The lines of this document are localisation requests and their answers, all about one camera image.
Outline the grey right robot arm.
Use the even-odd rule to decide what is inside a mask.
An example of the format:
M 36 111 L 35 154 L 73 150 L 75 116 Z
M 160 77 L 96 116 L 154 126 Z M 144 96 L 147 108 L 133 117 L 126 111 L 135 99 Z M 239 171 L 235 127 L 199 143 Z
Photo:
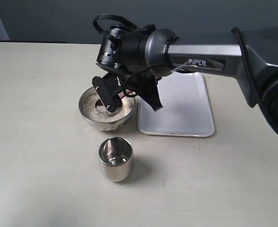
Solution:
M 180 38 L 154 25 L 118 25 L 102 34 L 97 65 L 107 73 L 92 84 L 109 113 L 121 107 L 121 93 L 139 96 L 157 111 L 158 79 L 200 72 L 236 79 L 247 104 L 257 105 L 278 135 L 278 26 Z

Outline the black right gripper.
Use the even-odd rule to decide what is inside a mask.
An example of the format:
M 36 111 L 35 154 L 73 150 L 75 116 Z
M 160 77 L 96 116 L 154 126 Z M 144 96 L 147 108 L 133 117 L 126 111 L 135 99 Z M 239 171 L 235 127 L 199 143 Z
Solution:
M 134 83 L 135 93 L 154 112 L 163 108 L 156 77 L 151 76 L 148 71 L 143 72 L 148 67 L 145 45 L 156 30 L 155 25 L 114 25 L 109 30 L 95 25 L 95 29 L 103 35 L 97 65 L 108 73 L 104 77 L 95 76 L 92 85 L 106 111 L 116 114 L 122 107 L 118 80 Z

